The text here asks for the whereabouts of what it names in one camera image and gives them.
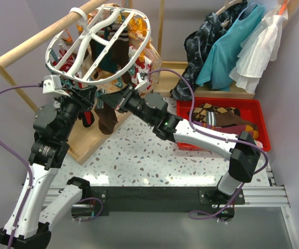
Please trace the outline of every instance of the drying rack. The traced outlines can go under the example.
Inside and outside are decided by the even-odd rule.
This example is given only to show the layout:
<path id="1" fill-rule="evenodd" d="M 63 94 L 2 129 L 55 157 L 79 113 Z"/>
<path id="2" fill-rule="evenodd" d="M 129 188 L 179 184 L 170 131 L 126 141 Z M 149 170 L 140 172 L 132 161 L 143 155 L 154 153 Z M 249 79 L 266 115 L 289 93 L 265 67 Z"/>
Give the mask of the drying rack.
<path id="1" fill-rule="evenodd" d="M 86 14 L 94 11 L 107 0 L 90 0 L 80 7 Z M 124 4 L 127 4 L 129 8 L 133 8 L 132 0 L 123 0 Z M 295 13 L 299 6 L 299 0 L 290 0 L 288 3 L 289 17 Z M 159 13 L 159 39 L 158 39 L 158 52 L 161 53 L 162 47 L 162 33 L 164 29 L 164 13 L 165 13 L 165 0 L 160 1 L 160 13 Z M 69 13 L 59 21 L 55 22 L 51 26 L 40 31 L 33 37 L 24 41 L 14 49 L 0 56 L 0 75 L 11 85 L 16 86 L 16 81 L 7 72 L 6 68 L 14 64 L 16 61 L 42 45 L 43 43 L 51 40 L 56 34 L 67 29 L 70 25 L 74 24 L 80 19 L 80 15 L 77 13 Z M 164 61 L 162 67 L 171 68 L 179 73 L 182 73 L 186 68 L 186 62 L 177 61 Z M 159 92 L 165 97 L 170 96 L 169 91 L 176 85 L 178 78 L 173 74 L 162 72 L 160 75 L 159 84 L 155 88 L 155 92 Z M 27 105 L 33 110 L 37 110 L 37 106 L 31 100 L 31 98 L 21 89 L 16 90 L 17 94 L 27 103 Z M 239 99 L 251 99 L 253 94 L 245 92 L 243 89 L 237 88 L 232 85 L 230 92 L 222 91 L 209 91 L 206 87 L 199 87 L 195 92 L 196 97 L 214 97 L 214 98 L 239 98 Z M 117 113 L 118 123 L 115 126 L 117 129 L 128 117 L 129 113 L 120 114 Z M 98 122 L 95 122 L 90 128 L 84 128 L 80 121 L 77 121 L 72 133 L 69 137 L 69 151 L 68 153 L 79 163 L 83 164 L 93 153 L 96 151 L 102 143 L 109 137 L 101 133 L 98 127 Z"/>

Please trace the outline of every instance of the white dress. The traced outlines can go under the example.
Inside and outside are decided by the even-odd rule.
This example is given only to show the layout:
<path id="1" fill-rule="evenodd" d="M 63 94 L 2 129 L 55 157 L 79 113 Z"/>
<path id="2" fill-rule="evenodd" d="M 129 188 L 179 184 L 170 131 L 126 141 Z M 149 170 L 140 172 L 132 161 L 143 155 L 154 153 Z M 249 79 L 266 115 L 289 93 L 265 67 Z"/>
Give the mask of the white dress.
<path id="1" fill-rule="evenodd" d="M 269 61 L 275 61 L 280 47 L 282 24 L 288 19 L 287 10 L 277 15 L 281 6 L 269 11 L 254 29 L 252 34 L 241 43 L 242 50 L 236 66 L 230 72 L 236 86 L 254 93 L 259 79 Z"/>

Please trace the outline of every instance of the wooden shelf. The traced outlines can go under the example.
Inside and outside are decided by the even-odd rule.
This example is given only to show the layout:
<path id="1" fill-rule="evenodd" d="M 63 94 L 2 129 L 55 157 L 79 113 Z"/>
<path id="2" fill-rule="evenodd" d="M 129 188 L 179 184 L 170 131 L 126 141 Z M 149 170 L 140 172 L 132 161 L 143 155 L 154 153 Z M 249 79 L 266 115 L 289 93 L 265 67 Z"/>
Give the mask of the wooden shelf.
<path id="1" fill-rule="evenodd" d="M 77 120 L 76 124 L 70 134 L 69 155 L 79 164 L 83 164 L 86 160 L 110 137 L 101 133 L 98 127 L 99 117 L 93 112 L 95 122 L 89 127 L 85 128 L 81 120 Z M 116 117 L 118 123 L 115 130 L 130 116 L 131 113 L 117 113 Z"/>
<path id="2" fill-rule="evenodd" d="M 162 68 L 170 68 L 182 74 L 186 68 L 186 62 L 163 61 Z M 154 92 L 160 93 L 163 97 L 170 97 L 170 90 L 173 89 L 179 77 L 171 72 L 163 71 L 160 73 L 159 84 L 155 87 Z M 235 82 L 230 86 L 230 91 L 215 91 L 208 87 L 199 87 L 195 91 L 195 97 L 209 98 L 232 98 L 232 99 L 252 99 L 254 93 L 245 92 L 244 89 L 236 87 Z"/>

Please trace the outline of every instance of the terrazzo tabletop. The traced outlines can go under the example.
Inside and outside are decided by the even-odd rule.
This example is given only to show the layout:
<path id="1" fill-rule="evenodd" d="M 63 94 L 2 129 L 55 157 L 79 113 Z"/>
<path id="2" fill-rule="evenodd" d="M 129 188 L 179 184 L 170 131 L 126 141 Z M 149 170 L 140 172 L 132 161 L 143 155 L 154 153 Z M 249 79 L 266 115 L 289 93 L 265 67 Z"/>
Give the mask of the terrazzo tabletop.
<path id="1" fill-rule="evenodd" d="M 176 101 L 166 98 L 168 111 L 176 113 Z M 264 164 L 261 156 L 257 169 Z M 80 165 L 67 155 L 52 186 L 65 186 L 73 176 L 91 186 L 216 186 L 229 161 L 207 151 L 182 151 L 162 141 L 152 128 L 130 116 L 102 146 Z M 266 171 L 254 175 L 245 186 L 269 186 Z"/>

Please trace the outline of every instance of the teal dress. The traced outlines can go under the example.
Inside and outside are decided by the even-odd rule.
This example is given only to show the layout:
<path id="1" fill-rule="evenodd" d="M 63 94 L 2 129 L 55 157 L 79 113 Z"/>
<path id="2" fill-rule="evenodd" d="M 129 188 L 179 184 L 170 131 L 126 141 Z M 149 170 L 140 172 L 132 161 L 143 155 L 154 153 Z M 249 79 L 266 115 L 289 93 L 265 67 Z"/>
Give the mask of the teal dress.
<path id="1" fill-rule="evenodd" d="M 237 55 L 242 49 L 240 44 L 261 22 L 264 12 L 265 6 L 256 6 L 245 19 L 238 18 L 227 33 L 214 43 L 196 80 L 197 85 L 203 86 L 209 82 L 211 89 L 229 91 L 233 82 L 229 73 L 236 66 Z"/>

